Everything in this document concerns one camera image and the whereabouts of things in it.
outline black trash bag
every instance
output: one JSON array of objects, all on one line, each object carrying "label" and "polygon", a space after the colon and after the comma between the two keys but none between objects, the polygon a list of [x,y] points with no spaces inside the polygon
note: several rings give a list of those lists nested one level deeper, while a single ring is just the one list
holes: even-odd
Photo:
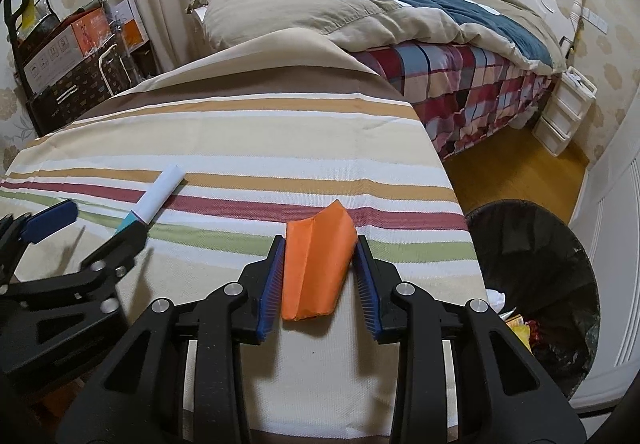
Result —
[{"label": "black trash bag", "polygon": [[538,323],[533,355],[571,398],[591,369],[600,331],[598,288],[582,244],[532,202],[486,204],[466,221],[485,286],[505,293],[505,312]]}]

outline blue gripper pad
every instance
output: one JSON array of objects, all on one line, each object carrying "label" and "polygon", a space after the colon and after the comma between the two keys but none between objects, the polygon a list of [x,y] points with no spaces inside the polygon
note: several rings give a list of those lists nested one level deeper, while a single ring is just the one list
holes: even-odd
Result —
[{"label": "blue gripper pad", "polygon": [[284,247],[285,240],[280,238],[276,248],[269,274],[264,284],[264,290],[258,302],[258,326],[256,334],[260,341],[264,341],[278,315],[280,298],[282,297],[282,279],[284,275]]},{"label": "blue gripper pad", "polygon": [[22,229],[20,239],[28,244],[37,244],[56,231],[73,224],[77,218],[78,206],[70,199],[65,200],[29,218]]},{"label": "blue gripper pad", "polygon": [[358,240],[353,254],[353,268],[358,282],[358,293],[360,294],[360,305],[364,314],[364,322],[367,330],[374,340],[378,340],[382,333],[382,323],[380,321],[380,300],[376,286],[373,283],[371,270],[367,264],[362,242]]}]

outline green stripe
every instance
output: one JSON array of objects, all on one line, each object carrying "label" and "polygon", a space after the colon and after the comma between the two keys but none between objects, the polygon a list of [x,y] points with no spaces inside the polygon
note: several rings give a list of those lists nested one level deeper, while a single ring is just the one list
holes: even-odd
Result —
[{"label": "green stripe", "polygon": [[85,206],[93,206],[93,207],[100,207],[103,209],[110,209],[111,211],[117,211],[119,213],[129,213],[128,209],[125,208],[116,208],[114,206],[105,206],[104,204],[96,204],[95,202],[89,202],[89,201],[85,201],[85,200],[80,200],[80,199],[74,199],[74,202],[76,204],[84,204]]},{"label": "green stripe", "polygon": [[27,202],[35,202],[36,204],[41,204],[43,206],[46,206],[47,208],[53,206],[54,204],[57,204],[58,202],[62,202],[60,199],[50,197],[48,195],[37,195],[35,193],[24,193],[21,191],[0,191],[0,197],[4,197],[7,199],[25,200]]},{"label": "green stripe", "polygon": [[[46,195],[23,192],[12,193],[0,191],[0,196],[34,202],[46,207],[53,206],[61,201]],[[84,201],[76,201],[76,203],[97,206]],[[78,212],[78,216],[94,224],[112,229],[117,228],[122,222],[122,218],[120,217],[110,217],[108,215],[82,210]],[[149,230],[149,237],[183,246],[213,249],[226,253],[238,253],[240,255],[256,255],[259,257],[264,257],[268,254],[271,243],[273,242],[273,237],[247,235],[245,233],[229,233],[228,231],[209,231],[188,226],[159,223],[155,223]]]},{"label": "green stripe", "polygon": [[[49,207],[60,202],[59,199],[23,192],[0,191],[0,196],[35,202]],[[81,219],[115,229],[120,225],[120,217],[111,217],[99,213],[79,211]],[[174,224],[156,223],[149,230],[149,236],[156,240],[163,240],[183,246],[213,249],[226,253],[240,255],[266,256],[273,242],[273,237],[261,235],[247,235],[245,233],[229,233],[228,231],[209,231],[179,226]],[[477,260],[474,245],[471,242],[425,242],[419,244],[395,244],[376,240],[369,241],[369,247],[374,257],[387,262],[398,264],[420,264],[422,262],[447,262],[456,260]]]},{"label": "green stripe", "polygon": [[474,245],[471,242],[393,244],[370,240],[369,247],[375,258],[385,262],[396,262],[397,264],[478,259]]}]

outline plaid bed skirt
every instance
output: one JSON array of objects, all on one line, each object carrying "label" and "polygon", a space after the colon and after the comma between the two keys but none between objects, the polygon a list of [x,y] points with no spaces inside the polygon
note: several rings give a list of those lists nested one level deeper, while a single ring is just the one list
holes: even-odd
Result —
[{"label": "plaid bed skirt", "polygon": [[553,81],[467,45],[413,40],[353,56],[411,103],[441,160],[507,125],[540,100]]}]

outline striped tablecloth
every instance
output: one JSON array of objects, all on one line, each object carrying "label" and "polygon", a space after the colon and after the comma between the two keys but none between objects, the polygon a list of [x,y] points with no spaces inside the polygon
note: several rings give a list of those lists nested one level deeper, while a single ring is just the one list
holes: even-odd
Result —
[{"label": "striped tablecloth", "polygon": [[[287,221],[336,198],[404,279],[447,301],[483,297],[462,211],[411,105],[319,36],[295,34],[305,40],[297,47],[262,46],[277,63],[251,58],[264,38],[252,40],[145,82],[23,150],[0,183],[2,213],[72,198],[80,214],[27,250],[18,278],[77,270],[174,163],[186,178],[119,285],[131,319],[155,297],[194,301],[235,280]],[[314,42],[322,45],[309,54]],[[285,323],[262,347],[243,347],[250,423],[289,435],[388,434],[397,359],[395,346],[366,332],[350,276],[334,315]],[[187,408],[190,392],[188,380]]]}]

